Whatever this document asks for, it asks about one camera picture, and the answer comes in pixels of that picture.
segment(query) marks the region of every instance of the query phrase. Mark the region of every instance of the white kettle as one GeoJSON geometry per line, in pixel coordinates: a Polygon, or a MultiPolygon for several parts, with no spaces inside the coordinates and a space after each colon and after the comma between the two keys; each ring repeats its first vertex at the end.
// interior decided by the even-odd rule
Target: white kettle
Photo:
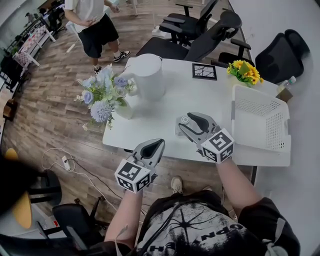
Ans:
{"type": "Polygon", "coordinates": [[[161,57],[149,53],[128,60],[120,77],[134,79],[137,88],[130,96],[139,95],[148,101],[157,101],[165,94],[162,62],[161,57]]]}

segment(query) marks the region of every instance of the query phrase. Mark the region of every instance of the small white bottle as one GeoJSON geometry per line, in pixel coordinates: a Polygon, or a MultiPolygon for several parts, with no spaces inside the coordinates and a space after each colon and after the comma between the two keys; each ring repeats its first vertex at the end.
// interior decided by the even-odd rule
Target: small white bottle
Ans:
{"type": "Polygon", "coordinates": [[[289,80],[284,80],[282,83],[279,84],[277,88],[278,94],[281,93],[284,89],[287,89],[288,91],[291,90],[291,86],[297,81],[297,79],[294,76],[291,76],[289,80]]]}

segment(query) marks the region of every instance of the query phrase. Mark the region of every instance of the cable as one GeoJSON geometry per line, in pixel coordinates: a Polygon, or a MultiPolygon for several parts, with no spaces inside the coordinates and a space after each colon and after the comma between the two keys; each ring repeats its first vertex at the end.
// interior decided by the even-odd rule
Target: cable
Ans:
{"type": "Polygon", "coordinates": [[[70,160],[73,161],[73,165],[74,165],[73,169],[70,170],[70,171],[73,172],[73,171],[76,169],[76,164],[75,164],[75,161],[74,161],[72,155],[71,155],[69,152],[65,151],[65,150],[64,150],[63,148],[61,148],[61,147],[52,147],[52,148],[49,148],[47,151],[45,151],[45,152],[43,153],[42,159],[41,159],[41,165],[42,165],[42,168],[43,168],[43,169],[45,169],[45,170],[50,170],[54,165],[58,165],[58,166],[62,167],[64,170],[66,169],[64,166],[62,166],[62,165],[59,164],[58,162],[54,162],[49,168],[44,167],[44,156],[45,156],[45,154],[46,154],[47,152],[49,152],[50,150],[62,150],[63,152],[69,154],[70,157],[71,157],[70,160]]]}
{"type": "MultiPolygon", "coordinates": [[[[95,174],[91,173],[91,172],[88,171],[86,168],[84,168],[77,160],[75,160],[75,159],[73,159],[73,158],[69,158],[69,159],[65,160],[65,162],[67,162],[68,160],[72,160],[73,162],[77,163],[82,169],[84,169],[86,172],[88,172],[88,173],[91,174],[92,176],[96,177],[99,181],[101,181],[115,196],[117,196],[117,197],[120,198],[121,200],[123,199],[120,195],[116,194],[116,193],[107,185],[107,183],[105,183],[105,182],[102,181],[98,176],[96,176],[95,174]]],[[[94,188],[95,188],[97,191],[99,191],[100,194],[104,197],[104,199],[117,211],[117,209],[112,205],[112,203],[110,203],[110,202],[106,199],[105,195],[104,195],[100,190],[97,189],[97,187],[93,184],[93,182],[92,182],[91,179],[88,177],[88,175],[86,175],[85,173],[78,173],[78,172],[71,171],[71,170],[69,170],[68,172],[75,173],[75,174],[85,175],[85,176],[90,180],[90,182],[91,182],[91,184],[94,186],[94,188]]],[[[141,211],[141,213],[142,213],[144,216],[146,216],[146,213],[144,213],[142,209],[141,209],[140,211],[141,211]]]]}
{"type": "MultiPolygon", "coordinates": [[[[41,165],[42,165],[42,168],[45,169],[45,170],[50,170],[54,165],[58,165],[60,166],[61,168],[63,168],[64,170],[66,170],[67,172],[69,173],[75,173],[75,174],[79,174],[79,175],[84,175],[88,178],[88,180],[91,182],[92,186],[103,196],[103,198],[105,199],[105,201],[112,206],[113,209],[115,209],[115,211],[117,211],[118,209],[111,203],[107,200],[107,198],[105,197],[105,195],[95,186],[95,184],[92,182],[92,180],[89,178],[89,176],[85,173],[80,173],[80,172],[76,172],[75,169],[76,169],[76,164],[77,163],[82,169],[84,169],[86,172],[88,172],[89,174],[91,174],[92,176],[96,177],[99,181],[101,181],[104,185],[106,185],[106,187],[115,195],[117,196],[118,198],[120,198],[122,200],[122,197],[119,196],[118,194],[116,194],[105,182],[103,182],[98,176],[94,175],[93,173],[91,173],[90,171],[88,171],[86,168],[84,168],[81,164],[78,163],[78,161],[74,160],[74,158],[72,157],[72,155],[65,151],[63,148],[61,147],[52,147],[52,148],[49,148],[47,151],[45,151],[42,155],[42,159],[41,159],[41,165]],[[47,152],[49,152],[50,150],[61,150],[67,154],[70,155],[71,158],[68,158],[67,160],[72,160],[73,161],[73,169],[70,169],[70,170],[66,170],[66,168],[64,166],[62,166],[61,164],[59,164],[58,162],[54,162],[49,168],[46,168],[44,167],[44,156],[47,152]]],[[[140,210],[141,213],[146,216],[146,213],[143,212],[143,210],[141,209],[140,210]]]]}

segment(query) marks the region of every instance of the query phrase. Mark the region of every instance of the power strip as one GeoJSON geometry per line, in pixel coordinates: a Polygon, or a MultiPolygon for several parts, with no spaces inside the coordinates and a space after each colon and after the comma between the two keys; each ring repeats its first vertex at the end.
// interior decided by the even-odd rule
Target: power strip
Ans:
{"type": "Polygon", "coordinates": [[[67,158],[65,155],[62,157],[62,161],[63,161],[64,168],[65,168],[67,171],[71,171],[71,167],[70,167],[70,164],[69,164],[69,160],[68,160],[68,158],[67,158]]]}

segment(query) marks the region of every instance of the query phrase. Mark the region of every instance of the sneaker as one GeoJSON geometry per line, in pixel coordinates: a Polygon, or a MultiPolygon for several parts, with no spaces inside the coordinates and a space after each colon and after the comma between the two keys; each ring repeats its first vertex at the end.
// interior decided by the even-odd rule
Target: sneaker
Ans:
{"type": "Polygon", "coordinates": [[[210,187],[210,186],[206,186],[204,189],[202,189],[202,190],[208,190],[208,191],[213,191],[212,190],[212,187],[210,187]]]}
{"type": "Polygon", "coordinates": [[[126,50],[126,51],[120,51],[120,56],[119,57],[113,57],[113,61],[114,62],[119,62],[121,61],[122,59],[126,58],[126,57],[129,57],[131,54],[131,52],[129,50],[126,50]]]}
{"type": "Polygon", "coordinates": [[[94,71],[95,75],[98,75],[99,72],[101,71],[101,66],[98,66],[97,68],[93,67],[93,71],[94,71]]]}
{"type": "Polygon", "coordinates": [[[181,177],[180,176],[173,177],[171,180],[172,192],[174,194],[176,193],[183,194],[182,187],[183,187],[183,184],[182,184],[181,177]]]}

